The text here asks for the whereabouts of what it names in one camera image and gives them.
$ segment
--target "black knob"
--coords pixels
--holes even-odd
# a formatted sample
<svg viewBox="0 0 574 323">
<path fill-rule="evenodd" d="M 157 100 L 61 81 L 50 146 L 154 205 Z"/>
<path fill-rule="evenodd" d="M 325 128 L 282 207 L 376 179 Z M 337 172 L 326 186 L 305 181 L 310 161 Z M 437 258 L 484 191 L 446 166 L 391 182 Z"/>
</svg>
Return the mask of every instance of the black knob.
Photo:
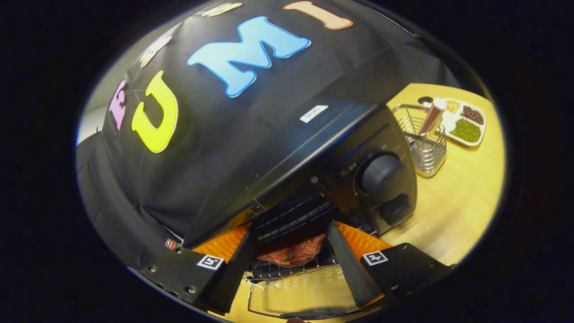
<svg viewBox="0 0 574 323">
<path fill-rule="evenodd" d="M 387 202 L 403 193 L 410 180 L 406 166 L 399 158 L 387 154 L 377 157 L 365 169 L 363 190 L 377 202 Z"/>
</svg>

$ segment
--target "wooden surface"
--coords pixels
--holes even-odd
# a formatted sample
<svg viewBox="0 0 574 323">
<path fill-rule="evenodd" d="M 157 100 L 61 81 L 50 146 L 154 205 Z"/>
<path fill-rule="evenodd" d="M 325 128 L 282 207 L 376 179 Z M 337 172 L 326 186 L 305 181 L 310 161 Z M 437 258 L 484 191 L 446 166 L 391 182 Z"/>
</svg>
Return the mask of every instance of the wooden surface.
<svg viewBox="0 0 574 323">
<path fill-rule="evenodd" d="M 414 214 L 381 239 L 391 245 L 409 242 L 438 261 L 450 265 L 460 262 L 469 253 L 494 215 L 505 174 L 504 143 L 492 103 L 473 93 L 445 86 L 410 84 L 387 106 L 392 109 L 401 103 L 420 105 L 417 100 L 426 96 L 456 98 L 481 108 L 486 115 L 484 137 L 476 147 L 466 147 L 448 138 L 447 157 L 437 174 L 431 178 L 417 176 L 418 198 Z M 233 322 L 286 322 L 248 312 L 250 287 L 245 281 L 241 283 L 231 313 L 223 318 Z M 255 293 L 261 291 L 253 288 Z M 325 298 L 326 303 L 338 297 L 332 292 L 324 295 L 313 292 L 313 296 Z M 366 314 L 314 322 L 347 322 Z"/>
</svg>

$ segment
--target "metal basket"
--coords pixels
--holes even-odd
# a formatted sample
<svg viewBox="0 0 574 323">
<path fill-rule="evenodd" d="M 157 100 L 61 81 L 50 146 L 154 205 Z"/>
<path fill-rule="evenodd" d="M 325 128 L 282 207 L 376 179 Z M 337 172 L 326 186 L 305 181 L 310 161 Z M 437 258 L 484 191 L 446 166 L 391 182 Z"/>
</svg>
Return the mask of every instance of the metal basket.
<svg viewBox="0 0 574 323">
<path fill-rule="evenodd" d="M 433 129 L 418 134 L 429 109 L 425 106 L 401 104 L 391 110 L 406 135 L 417 174 L 425 178 L 436 174 L 447 157 L 447 137 L 441 124 L 442 117 Z"/>
</svg>

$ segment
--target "blue letter m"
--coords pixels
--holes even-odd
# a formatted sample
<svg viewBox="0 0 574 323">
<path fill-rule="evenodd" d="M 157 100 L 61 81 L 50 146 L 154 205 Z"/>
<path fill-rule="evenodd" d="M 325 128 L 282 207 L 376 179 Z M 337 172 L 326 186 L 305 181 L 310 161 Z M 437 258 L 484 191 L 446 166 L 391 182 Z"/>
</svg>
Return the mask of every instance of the blue letter m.
<svg viewBox="0 0 574 323">
<path fill-rule="evenodd" d="M 263 43 L 273 48 L 277 58 L 287 58 L 311 45 L 311 41 L 292 35 L 271 24 L 267 17 L 255 17 L 237 27 L 241 42 L 209 43 L 187 60 L 189 66 L 201 64 L 220 78 L 227 88 L 225 94 L 234 98 L 245 91 L 257 78 L 254 71 L 241 71 L 231 64 L 237 62 L 257 67 L 271 67 Z"/>
</svg>

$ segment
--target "raw steak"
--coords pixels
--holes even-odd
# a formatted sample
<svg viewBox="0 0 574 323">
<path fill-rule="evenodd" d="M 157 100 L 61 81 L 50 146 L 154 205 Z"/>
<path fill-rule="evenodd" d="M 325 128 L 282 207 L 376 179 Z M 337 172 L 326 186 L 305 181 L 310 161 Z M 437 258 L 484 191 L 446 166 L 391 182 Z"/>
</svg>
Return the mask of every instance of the raw steak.
<svg viewBox="0 0 574 323">
<path fill-rule="evenodd" d="M 324 226 L 319 221 L 313 222 L 266 244 L 257 259 L 288 268 L 302 266 L 313 260 L 327 236 Z"/>
</svg>

